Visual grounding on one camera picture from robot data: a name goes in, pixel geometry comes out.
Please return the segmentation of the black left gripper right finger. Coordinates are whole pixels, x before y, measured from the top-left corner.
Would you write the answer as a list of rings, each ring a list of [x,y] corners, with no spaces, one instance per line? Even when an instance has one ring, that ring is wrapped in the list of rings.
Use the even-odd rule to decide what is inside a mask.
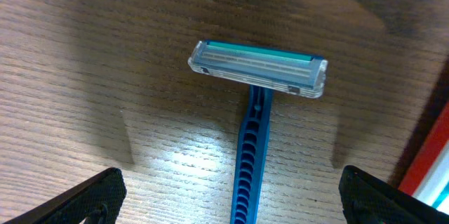
[[[339,183],[348,224],[448,224],[448,214],[348,165]]]

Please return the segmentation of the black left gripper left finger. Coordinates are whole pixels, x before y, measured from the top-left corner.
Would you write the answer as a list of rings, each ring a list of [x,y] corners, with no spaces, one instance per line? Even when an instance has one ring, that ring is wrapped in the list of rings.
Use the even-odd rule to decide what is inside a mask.
[[[126,186],[118,168],[108,168],[6,224],[115,224]]]

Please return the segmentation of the red white toothpaste tube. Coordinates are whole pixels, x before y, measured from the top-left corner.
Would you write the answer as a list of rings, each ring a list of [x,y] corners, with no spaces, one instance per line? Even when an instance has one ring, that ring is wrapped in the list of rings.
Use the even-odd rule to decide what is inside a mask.
[[[448,106],[445,106],[398,188],[448,213],[448,170]]]

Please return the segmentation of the blue disposable razor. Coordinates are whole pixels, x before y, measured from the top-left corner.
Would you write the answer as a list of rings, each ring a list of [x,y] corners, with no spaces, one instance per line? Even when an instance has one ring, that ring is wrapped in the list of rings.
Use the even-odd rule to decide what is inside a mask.
[[[205,40],[197,43],[188,64],[197,73],[249,86],[239,129],[230,221],[255,223],[274,92],[321,97],[328,61],[318,55]]]

